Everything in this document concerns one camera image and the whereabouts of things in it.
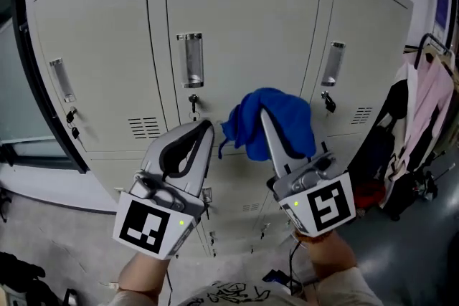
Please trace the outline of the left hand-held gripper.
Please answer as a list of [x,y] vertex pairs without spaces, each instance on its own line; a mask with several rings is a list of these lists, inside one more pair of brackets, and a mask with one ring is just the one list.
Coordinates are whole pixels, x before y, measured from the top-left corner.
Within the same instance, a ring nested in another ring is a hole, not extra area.
[[200,192],[214,145],[214,128],[200,120],[155,139],[118,202],[113,238],[138,252],[172,258],[200,223]]

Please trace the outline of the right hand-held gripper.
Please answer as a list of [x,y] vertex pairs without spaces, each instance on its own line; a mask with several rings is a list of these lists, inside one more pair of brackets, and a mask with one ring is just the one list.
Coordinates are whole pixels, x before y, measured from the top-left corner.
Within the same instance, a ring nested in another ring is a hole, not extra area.
[[293,153],[265,108],[260,118],[275,170],[268,188],[296,229],[317,237],[353,219],[356,210],[350,177],[338,172],[334,152],[322,143],[322,153],[315,158]]

